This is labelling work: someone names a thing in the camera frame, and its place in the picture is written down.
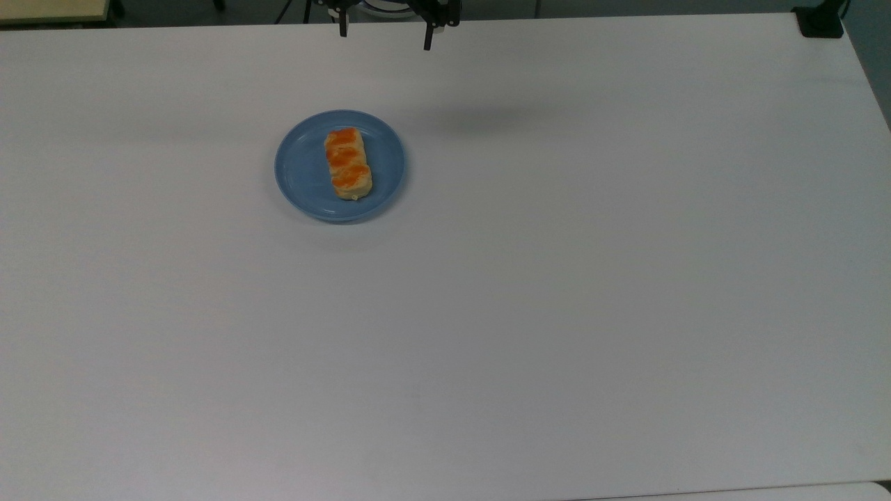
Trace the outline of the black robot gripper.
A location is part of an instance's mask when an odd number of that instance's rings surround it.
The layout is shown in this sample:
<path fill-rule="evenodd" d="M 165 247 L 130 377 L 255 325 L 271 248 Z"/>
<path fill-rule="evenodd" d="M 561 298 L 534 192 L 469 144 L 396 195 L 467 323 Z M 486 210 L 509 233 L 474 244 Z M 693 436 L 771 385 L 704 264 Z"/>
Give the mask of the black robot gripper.
<path fill-rule="evenodd" d="M 348 35 L 347 10 L 359 4 L 366 4 L 369 8 L 382 12 L 395 12 L 395 10 L 409 10 L 414 15 L 420 16 L 427 23 L 423 44 L 424 51 L 432 50 L 432 41 L 436 28 L 440 26 L 457 26 L 461 19 L 462 1 L 316 1 L 324 4 L 334 12 L 338 18 L 338 32 L 340 37 Z"/>

